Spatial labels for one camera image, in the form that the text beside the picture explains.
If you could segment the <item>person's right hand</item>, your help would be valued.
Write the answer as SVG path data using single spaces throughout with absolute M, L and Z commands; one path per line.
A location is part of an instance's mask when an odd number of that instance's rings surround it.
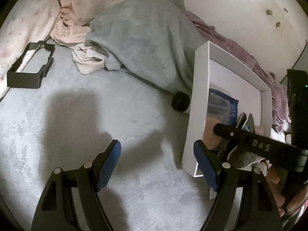
M 301 189 L 297 195 L 288 203 L 286 207 L 285 197 L 281 193 L 280 182 L 282 182 L 283 172 L 279 168 L 274 167 L 268 160 L 261 160 L 259 168 L 265 174 L 265 178 L 273 197 L 275 199 L 280 217 L 283 217 L 285 213 L 292 214 L 291 216 L 295 216 L 301 207 L 305 204 L 307 206 L 307 185 Z

